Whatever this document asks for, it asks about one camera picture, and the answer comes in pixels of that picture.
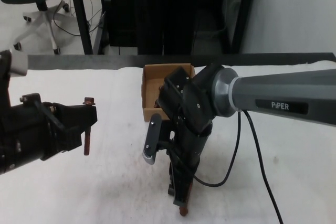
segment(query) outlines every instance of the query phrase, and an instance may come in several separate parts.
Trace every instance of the white table surface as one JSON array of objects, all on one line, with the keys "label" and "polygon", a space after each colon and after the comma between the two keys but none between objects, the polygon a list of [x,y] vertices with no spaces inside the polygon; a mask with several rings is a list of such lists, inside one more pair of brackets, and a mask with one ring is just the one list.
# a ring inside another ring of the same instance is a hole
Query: white table surface
[{"label": "white table surface", "polygon": [[[336,64],[234,67],[240,76],[330,68]],[[179,215],[167,194],[168,156],[159,152],[154,166],[142,158],[148,124],[141,108],[141,74],[139,68],[29,71],[11,80],[12,105],[33,92],[65,105],[81,104],[89,96],[95,98],[98,122],[91,130],[90,156],[80,147],[0,176],[0,223],[277,223],[244,115],[229,180],[220,188],[195,182],[189,214]],[[336,223],[336,129],[251,116],[284,222]],[[223,179],[236,131],[237,115],[214,120],[197,171],[201,179]]]}]

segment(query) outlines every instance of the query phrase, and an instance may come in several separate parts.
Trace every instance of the robotic arm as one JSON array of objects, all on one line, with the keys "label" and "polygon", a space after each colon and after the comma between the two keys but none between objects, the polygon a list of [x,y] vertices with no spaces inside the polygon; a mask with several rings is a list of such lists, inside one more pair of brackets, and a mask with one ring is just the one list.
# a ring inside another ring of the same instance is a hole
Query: robotic arm
[{"label": "robotic arm", "polygon": [[233,69],[210,65],[191,79],[178,68],[165,78],[157,103],[170,121],[152,116],[143,157],[154,164],[156,152],[167,149],[168,193],[185,215],[193,175],[216,116],[250,110],[336,125],[336,69],[240,78]]},{"label": "robotic arm", "polygon": [[27,68],[28,59],[22,53],[0,52],[0,174],[81,146],[81,133],[97,122],[93,98],[85,98],[84,105],[64,106],[42,103],[40,95],[33,93],[12,107],[10,77],[25,76]]}]

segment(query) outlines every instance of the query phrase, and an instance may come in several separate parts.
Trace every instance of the gray wall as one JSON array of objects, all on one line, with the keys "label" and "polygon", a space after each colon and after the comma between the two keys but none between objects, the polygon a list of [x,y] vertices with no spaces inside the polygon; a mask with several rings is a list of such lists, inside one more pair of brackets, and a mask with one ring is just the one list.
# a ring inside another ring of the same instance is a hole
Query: gray wall
[{"label": "gray wall", "polygon": [[336,54],[336,0],[254,0],[243,52]]}]

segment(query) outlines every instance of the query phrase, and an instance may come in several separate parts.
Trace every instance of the brown box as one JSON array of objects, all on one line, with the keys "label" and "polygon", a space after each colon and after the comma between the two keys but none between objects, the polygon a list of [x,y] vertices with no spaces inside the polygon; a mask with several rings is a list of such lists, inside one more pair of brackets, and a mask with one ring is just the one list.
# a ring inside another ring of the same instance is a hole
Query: brown box
[{"label": "brown box", "polygon": [[179,66],[183,67],[190,77],[195,76],[195,69],[189,63],[155,64],[144,66],[142,74],[141,97],[143,118],[146,122],[149,122],[152,115],[155,113],[160,114],[163,120],[169,119],[162,109],[154,108],[154,104],[159,97],[159,87],[163,85],[164,78]]}]

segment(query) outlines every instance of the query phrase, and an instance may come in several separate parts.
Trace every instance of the office chair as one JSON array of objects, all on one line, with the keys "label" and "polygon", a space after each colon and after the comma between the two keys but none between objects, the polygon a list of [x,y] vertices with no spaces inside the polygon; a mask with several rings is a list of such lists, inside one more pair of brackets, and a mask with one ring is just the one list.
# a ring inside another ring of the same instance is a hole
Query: office chair
[{"label": "office chair", "polygon": [[28,37],[30,34],[34,33],[37,28],[44,23],[48,28],[49,37],[53,45],[53,50],[56,55],[60,54],[60,48],[55,42],[54,33],[51,28],[51,22],[55,20],[63,21],[64,19],[76,19],[74,17],[69,17],[64,14],[57,13],[60,9],[64,9],[66,12],[69,12],[69,5],[62,1],[61,4],[48,8],[46,0],[1,0],[6,4],[32,4],[36,3],[38,11],[33,13],[23,13],[23,18],[25,21],[31,23],[29,24],[22,33],[17,36],[14,40],[14,48],[16,50],[21,50],[20,41]]}]

